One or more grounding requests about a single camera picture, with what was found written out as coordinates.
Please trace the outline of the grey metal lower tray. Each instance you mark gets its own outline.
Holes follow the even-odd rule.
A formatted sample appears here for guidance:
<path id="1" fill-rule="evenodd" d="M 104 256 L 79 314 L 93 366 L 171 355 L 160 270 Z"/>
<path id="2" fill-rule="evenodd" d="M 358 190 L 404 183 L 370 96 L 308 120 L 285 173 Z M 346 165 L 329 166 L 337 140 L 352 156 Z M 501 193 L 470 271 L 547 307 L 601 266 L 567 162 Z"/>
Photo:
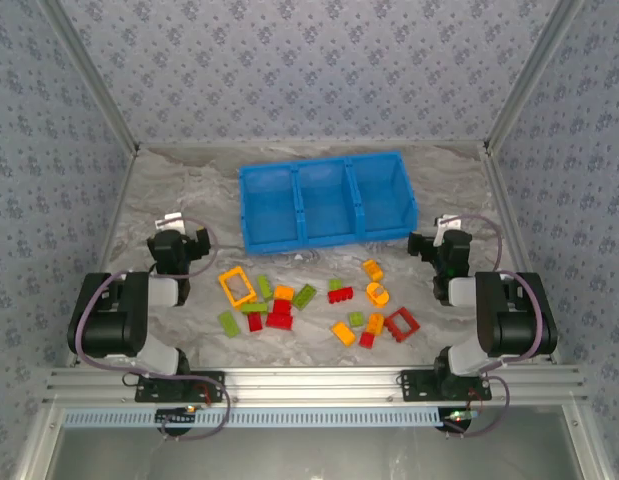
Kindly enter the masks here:
<path id="1" fill-rule="evenodd" d="M 583 480 L 562 421 L 513 416 L 478 439 L 429 428 L 68 429 L 46 480 Z"/>

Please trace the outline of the black right controller board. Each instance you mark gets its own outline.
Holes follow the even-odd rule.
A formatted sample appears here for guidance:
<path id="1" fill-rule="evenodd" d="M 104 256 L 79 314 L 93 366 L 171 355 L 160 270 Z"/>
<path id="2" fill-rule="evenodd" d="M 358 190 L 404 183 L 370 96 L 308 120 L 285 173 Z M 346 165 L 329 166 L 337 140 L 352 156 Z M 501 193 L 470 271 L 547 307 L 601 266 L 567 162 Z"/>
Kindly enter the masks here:
<path id="1" fill-rule="evenodd" d="M 438 414 L 442 425 L 438 429 L 450 434 L 464 434 L 478 412 L 468 408 L 441 407 Z"/>

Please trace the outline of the black controller board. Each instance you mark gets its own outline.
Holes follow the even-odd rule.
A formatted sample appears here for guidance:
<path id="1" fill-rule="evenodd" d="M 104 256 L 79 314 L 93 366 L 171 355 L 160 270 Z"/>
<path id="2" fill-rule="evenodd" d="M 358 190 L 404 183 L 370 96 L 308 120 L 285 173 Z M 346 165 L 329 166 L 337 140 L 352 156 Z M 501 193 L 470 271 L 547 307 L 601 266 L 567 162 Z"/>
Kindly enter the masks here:
<path id="1" fill-rule="evenodd" d="M 442 425 L 438 429 L 450 434 L 464 434 L 478 412 L 468 408 L 441 407 L 438 414 Z"/>
<path id="2" fill-rule="evenodd" d="M 178 436 L 191 429 L 195 417 L 196 409 L 191 406 L 159 408 L 154 414 L 154 423 L 159 430 Z"/>

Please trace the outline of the aluminium mounting rail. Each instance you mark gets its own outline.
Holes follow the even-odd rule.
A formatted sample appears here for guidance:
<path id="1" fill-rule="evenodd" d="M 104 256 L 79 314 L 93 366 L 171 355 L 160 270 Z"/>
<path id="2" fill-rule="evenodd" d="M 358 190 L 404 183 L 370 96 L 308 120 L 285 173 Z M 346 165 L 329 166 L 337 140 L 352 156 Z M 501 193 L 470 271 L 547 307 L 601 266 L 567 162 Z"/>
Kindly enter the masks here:
<path id="1" fill-rule="evenodd" d="M 398 377 L 405 367 L 225 367 L 225 385 L 239 407 L 389 406 L 404 402 Z M 505 387 L 514 406 L 583 403 L 591 393 L 573 365 L 519 364 L 489 374 L 492 399 L 501 405 Z M 54 369 L 42 393 L 45 403 L 65 406 L 127 406 L 135 390 L 120 373 L 93 368 Z"/>

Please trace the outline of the aluminium right frame post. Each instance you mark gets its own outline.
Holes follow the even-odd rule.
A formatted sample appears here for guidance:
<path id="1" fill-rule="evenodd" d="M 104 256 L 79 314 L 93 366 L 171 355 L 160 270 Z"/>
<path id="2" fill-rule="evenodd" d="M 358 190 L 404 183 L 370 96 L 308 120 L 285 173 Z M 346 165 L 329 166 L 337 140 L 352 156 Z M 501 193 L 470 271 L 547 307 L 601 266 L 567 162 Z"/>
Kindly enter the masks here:
<path id="1" fill-rule="evenodd" d="M 585 0 L 557 0 L 485 140 L 488 155 L 501 148 L 584 4 Z"/>

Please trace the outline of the blue three-compartment plastic bin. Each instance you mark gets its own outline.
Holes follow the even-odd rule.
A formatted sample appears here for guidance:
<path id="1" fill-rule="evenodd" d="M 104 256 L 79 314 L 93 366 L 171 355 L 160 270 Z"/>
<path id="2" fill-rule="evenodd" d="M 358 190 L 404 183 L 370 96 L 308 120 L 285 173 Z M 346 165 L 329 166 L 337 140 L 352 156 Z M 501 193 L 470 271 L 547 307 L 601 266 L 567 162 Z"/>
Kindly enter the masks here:
<path id="1" fill-rule="evenodd" d="M 243 166 L 238 183 L 249 254 L 395 240 L 418 224 L 398 151 Z"/>

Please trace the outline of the aluminium right side rail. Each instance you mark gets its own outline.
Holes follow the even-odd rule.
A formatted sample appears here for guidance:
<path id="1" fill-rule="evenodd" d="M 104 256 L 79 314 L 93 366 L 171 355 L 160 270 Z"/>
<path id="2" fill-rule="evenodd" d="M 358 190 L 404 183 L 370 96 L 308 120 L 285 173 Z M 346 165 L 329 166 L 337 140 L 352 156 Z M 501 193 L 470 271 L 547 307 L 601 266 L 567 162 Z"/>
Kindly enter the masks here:
<path id="1" fill-rule="evenodd" d="M 531 267 L 504 180 L 493 156 L 481 155 L 492 190 L 499 223 L 494 227 L 498 249 L 510 260 L 496 257 L 492 273 L 477 276 L 477 320 L 480 348 L 491 372 L 519 365 L 540 355 L 552 355 L 558 330 L 540 276 Z"/>

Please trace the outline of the aluminium left frame post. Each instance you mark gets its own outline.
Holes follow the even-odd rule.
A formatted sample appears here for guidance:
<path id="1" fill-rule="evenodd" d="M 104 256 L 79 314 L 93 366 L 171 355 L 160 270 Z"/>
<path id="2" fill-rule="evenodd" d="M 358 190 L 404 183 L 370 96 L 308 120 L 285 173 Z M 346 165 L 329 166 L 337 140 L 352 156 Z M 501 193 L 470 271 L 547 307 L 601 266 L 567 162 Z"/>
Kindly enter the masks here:
<path id="1" fill-rule="evenodd" d="M 127 154 L 135 154 L 137 143 L 64 7 L 59 0 L 36 1 L 118 143 Z"/>

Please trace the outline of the aluminium left side rail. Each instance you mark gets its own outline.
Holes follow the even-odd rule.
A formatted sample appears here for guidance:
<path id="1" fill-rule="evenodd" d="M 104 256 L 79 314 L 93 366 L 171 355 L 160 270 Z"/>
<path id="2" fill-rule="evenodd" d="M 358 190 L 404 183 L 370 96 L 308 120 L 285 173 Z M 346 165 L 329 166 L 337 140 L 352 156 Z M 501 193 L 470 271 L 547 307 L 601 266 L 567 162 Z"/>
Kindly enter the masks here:
<path id="1" fill-rule="evenodd" d="M 124 203 L 128 185 L 130 182 L 130 178 L 133 173 L 134 165 L 136 163 L 136 159 L 138 157 L 138 151 L 133 152 L 130 155 L 128 165 L 126 167 L 124 177 L 122 179 L 120 188 L 117 193 L 117 197 L 114 203 L 112 215 L 109 218 L 109 223 L 106 231 L 106 235 L 104 237 L 102 248 L 97 257 L 97 262 L 94 267 L 91 268 L 92 272 L 100 272 L 103 271 L 104 268 L 108 265 L 111 252 L 113 250 L 114 240 L 116 238 L 116 230 L 120 218 L 120 213 L 122 209 L 122 205 Z"/>

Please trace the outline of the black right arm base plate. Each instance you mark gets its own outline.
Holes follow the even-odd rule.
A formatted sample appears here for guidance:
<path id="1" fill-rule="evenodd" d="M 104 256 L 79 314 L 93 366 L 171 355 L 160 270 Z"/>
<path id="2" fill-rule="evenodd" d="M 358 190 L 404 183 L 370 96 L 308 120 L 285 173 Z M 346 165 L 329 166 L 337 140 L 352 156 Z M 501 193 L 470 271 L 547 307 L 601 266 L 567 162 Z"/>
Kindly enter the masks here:
<path id="1" fill-rule="evenodd" d="M 480 377 L 460 377 L 434 370 L 403 370 L 398 377 L 405 402 L 467 402 L 491 400 L 489 383 Z"/>

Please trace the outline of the black left controller board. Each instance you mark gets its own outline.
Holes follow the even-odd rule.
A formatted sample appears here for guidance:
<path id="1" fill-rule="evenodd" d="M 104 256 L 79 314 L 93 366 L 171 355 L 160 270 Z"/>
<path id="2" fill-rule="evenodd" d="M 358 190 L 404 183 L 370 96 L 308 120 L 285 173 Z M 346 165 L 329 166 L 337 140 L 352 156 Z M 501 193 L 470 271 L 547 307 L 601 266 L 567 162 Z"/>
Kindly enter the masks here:
<path id="1" fill-rule="evenodd" d="M 159 408 L 154 414 L 154 423 L 159 430 L 178 436 L 191 429 L 195 417 L 196 409 L 191 406 Z"/>

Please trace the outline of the yellow round lego piece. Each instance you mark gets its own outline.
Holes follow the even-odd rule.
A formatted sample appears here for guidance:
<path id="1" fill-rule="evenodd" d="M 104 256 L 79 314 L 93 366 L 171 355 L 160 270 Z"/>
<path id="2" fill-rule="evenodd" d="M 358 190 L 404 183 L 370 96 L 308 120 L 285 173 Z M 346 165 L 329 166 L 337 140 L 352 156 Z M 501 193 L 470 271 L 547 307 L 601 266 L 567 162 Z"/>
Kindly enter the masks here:
<path id="1" fill-rule="evenodd" d="M 379 282 L 371 282 L 367 285 L 366 296 L 369 302 L 377 308 L 384 308 L 390 300 L 389 292 Z"/>

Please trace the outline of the yellow lego window frame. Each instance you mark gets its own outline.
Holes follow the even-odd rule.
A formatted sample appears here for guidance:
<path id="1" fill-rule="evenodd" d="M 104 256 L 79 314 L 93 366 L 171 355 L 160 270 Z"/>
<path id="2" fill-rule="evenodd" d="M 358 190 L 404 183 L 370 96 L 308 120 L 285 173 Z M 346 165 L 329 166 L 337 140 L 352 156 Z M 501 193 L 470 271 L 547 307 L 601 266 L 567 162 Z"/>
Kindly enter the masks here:
<path id="1" fill-rule="evenodd" d="M 257 301 L 257 294 L 241 266 L 236 266 L 218 277 L 231 306 L 239 310 L 243 305 Z"/>

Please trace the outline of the aluminium frame post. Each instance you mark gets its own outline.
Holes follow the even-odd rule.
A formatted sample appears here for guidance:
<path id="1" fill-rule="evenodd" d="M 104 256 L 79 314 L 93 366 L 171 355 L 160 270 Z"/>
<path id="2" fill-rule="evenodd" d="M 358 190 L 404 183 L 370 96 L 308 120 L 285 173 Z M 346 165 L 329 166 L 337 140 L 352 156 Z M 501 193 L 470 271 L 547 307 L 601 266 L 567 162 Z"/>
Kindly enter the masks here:
<path id="1" fill-rule="evenodd" d="M 64 7 L 59 0 L 36 1 L 118 143 L 127 154 L 135 154 L 137 143 Z"/>
<path id="2" fill-rule="evenodd" d="M 488 155 L 501 148 L 584 4 L 585 0 L 557 0 L 485 140 Z"/>

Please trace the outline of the red lego window frame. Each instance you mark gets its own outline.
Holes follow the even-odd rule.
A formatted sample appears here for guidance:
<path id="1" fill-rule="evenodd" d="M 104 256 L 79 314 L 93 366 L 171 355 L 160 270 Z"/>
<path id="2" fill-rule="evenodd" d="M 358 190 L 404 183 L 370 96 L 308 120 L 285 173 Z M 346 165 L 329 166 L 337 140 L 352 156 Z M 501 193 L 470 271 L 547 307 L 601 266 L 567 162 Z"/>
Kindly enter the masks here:
<path id="1" fill-rule="evenodd" d="M 384 326 L 397 343 L 404 342 L 420 329 L 418 321 L 405 307 L 400 307 L 387 316 L 384 320 Z"/>

